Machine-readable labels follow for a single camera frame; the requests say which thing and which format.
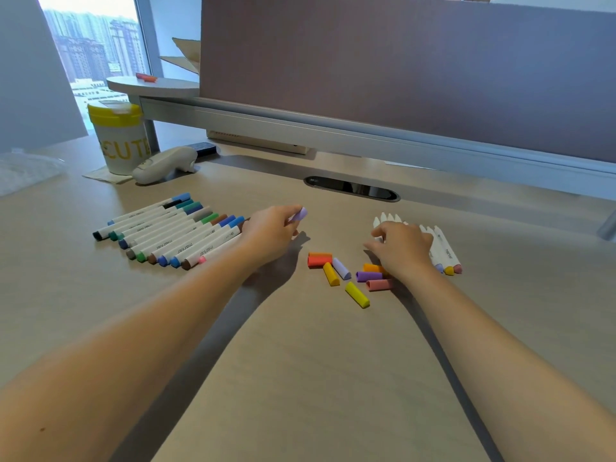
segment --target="sky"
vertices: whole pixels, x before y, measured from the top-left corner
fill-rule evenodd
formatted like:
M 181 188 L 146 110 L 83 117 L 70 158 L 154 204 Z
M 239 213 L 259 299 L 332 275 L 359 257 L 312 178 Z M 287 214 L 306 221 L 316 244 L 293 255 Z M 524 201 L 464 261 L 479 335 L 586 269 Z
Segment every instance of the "sky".
M 137 21 L 133 0 L 39 0 L 39 3 L 44 10 L 124 16 Z

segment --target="window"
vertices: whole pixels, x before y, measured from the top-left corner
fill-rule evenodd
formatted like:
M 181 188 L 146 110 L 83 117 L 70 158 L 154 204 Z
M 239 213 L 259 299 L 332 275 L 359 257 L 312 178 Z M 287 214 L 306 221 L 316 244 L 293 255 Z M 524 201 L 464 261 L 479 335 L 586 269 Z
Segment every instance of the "window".
M 110 76 L 150 73 L 134 0 L 39 0 L 88 133 L 88 102 L 128 101 Z

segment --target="yellow container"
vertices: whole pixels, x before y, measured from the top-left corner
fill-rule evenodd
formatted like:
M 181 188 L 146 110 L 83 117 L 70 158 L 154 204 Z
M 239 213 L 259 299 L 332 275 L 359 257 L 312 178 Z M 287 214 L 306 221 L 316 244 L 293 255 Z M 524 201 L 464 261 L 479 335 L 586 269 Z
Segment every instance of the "yellow container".
M 88 104 L 100 150 L 112 174 L 131 175 L 151 156 L 139 105 L 119 100 L 100 100 Z

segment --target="yellow marker cap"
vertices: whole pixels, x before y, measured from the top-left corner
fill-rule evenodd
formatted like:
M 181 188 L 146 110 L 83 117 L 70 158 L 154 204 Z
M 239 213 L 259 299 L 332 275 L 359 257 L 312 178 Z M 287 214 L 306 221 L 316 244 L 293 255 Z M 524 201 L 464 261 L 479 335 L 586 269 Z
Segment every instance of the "yellow marker cap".
M 366 309 L 367 307 L 370 306 L 370 300 L 368 300 L 366 295 L 364 295 L 357 287 L 355 287 L 354 283 L 349 282 L 344 290 L 363 309 Z
M 383 266 L 377 266 L 376 264 L 364 264 L 364 272 L 380 272 L 383 275 L 389 275 Z
M 331 266 L 330 263 L 326 262 L 324 264 L 323 271 L 327 276 L 327 281 L 329 282 L 330 287 L 337 287 L 340 285 L 340 279 L 338 279 L 338 276 L 336 275 L 336 272 L 334 271 L 334 268 Z

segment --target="blue marker cap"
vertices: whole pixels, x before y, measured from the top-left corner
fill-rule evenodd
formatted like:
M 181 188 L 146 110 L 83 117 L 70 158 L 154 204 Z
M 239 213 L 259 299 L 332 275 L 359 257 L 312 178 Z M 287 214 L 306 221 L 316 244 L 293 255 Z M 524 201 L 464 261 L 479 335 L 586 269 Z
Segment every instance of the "blue marker cap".
M 218 223 L 220 224 L 221 227 L 224 227 L 225 225 L 228 225 L 229 222 L 231 222 L 233 219 L 235 219 L 235 216 L 229 216 L 225 220 L 221 220 Z
M 229 222 L 229 227 L 230 228 L 234 228 L 235 226 L 241 224 L 242 222 L 244 222 L 244 217 L 240 216 L 238 218 L 233 219 L 231 222 Z
M 193 212 L 196 212 L 197 210 L 201 210 L 201 209 L 203 209 L 203 206 L 201 205 L 201 203 L 200 202 L 196 202 L 195 204 L 191 204 L 189 206 L 186 206 L 184 208 L 184 212 L 186 212 L 186 214 L 189 216 Z
M 174 201 L 186 201 L 190 199 L 190 193 L 184 193 L 184 194 L 180 194 L 179 196 L 176 196 L 175 198 L 172 198 L 172 200 Z

